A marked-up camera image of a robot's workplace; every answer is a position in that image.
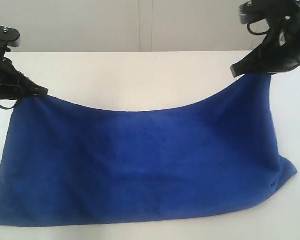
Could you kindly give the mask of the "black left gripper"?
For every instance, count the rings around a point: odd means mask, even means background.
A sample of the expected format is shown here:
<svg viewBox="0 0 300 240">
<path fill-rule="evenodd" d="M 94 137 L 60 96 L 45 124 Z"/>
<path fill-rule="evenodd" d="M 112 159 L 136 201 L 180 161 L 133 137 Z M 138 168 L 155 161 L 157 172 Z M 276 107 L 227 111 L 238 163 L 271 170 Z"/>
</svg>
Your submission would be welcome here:
<svg viewBox="0 0 300 240">
<path fill-rule="evenodd" d="M 38 97 L 44 98 L 49 89 L 39 86 L 16 70 L 8 58 L 0 59 L 0 100 L 18 100 Z"/>
</svg>

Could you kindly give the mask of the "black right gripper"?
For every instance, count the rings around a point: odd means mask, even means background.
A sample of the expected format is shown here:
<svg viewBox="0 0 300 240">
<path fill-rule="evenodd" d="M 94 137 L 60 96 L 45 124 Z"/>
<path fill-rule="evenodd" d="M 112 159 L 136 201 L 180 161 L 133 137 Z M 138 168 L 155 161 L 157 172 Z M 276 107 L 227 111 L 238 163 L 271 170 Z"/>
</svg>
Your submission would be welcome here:
<svg viewBox="0 0 300 240">
<path fill-rule="evenodd" d="M 230 67 L 234 78 L 249 74 L 278 74 L 300 67 L 300 8 L 283 19 L 262 44 Z"/>
</svg>

